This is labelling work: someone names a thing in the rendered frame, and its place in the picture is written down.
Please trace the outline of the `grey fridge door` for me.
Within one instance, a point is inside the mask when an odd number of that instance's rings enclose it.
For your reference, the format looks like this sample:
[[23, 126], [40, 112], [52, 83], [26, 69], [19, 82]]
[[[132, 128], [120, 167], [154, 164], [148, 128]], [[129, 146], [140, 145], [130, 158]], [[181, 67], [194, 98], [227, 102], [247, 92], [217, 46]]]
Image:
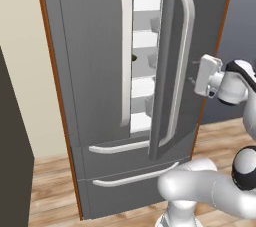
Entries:
[[196, 80], [199, 70], [199, 64], [192, 61], [205, 54], [216, 54], [229, 3], [229, 0], [193, 1], [195, 20], [176, 132], [169, 143], [159, 147], [168, 128], [184, 17], [181, 0], [163, 0], [149, 145], [149, 158], [154, 161], [192, 131], [196, 135], [202, 97], [194, 92], [195, 84], [188, 80], [189, 77]]
[[45, 0], [70, 143], [127, 139], [121, 127], [121, 0]]

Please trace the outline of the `dark brown cabinet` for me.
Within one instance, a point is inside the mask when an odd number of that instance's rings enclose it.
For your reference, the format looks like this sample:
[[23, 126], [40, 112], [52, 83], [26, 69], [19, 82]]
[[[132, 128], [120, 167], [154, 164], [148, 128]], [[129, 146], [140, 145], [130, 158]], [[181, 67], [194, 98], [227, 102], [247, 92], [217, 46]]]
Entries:
[[0, 227], [28, 227], [34, 155], [0, 48]]

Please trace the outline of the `grey fridge drawer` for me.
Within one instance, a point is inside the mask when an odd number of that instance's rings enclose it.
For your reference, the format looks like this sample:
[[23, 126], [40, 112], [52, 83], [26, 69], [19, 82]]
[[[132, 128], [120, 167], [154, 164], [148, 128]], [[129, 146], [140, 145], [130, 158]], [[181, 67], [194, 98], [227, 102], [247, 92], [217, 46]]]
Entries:
[[76, 177], [78, 180], [93, 179], [190, 158], [194, 136], [192, 131], [157, 161], [149, 159], [147, 147], [113, 154], [99, 154], [91, 152], [88, 147], [74, 147], [72, 154]]
[[168, 171], [173, 162], [155, 165], [139, 170], [123, 172], [115, 175], [97, 177], [99, 181], [115, 182], [139, 175], [156, 176], [115, 187], [102, 187], [94, 184], [95, 178], [78, 181], [82, 215], [84, 219], [95, 219], [108, 215], [133, 210], [163, 201], [158, 192], [157, 179]]

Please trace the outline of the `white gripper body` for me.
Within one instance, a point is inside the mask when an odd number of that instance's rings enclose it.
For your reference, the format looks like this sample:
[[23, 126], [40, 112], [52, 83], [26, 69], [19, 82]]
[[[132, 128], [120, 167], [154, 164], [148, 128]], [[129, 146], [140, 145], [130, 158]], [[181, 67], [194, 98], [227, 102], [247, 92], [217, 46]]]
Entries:
[[223, 78], [221, 68], [222, 61], [219, 58], [204, 55], [200, 60], [195, 93], [204, 97], [214, 97]]

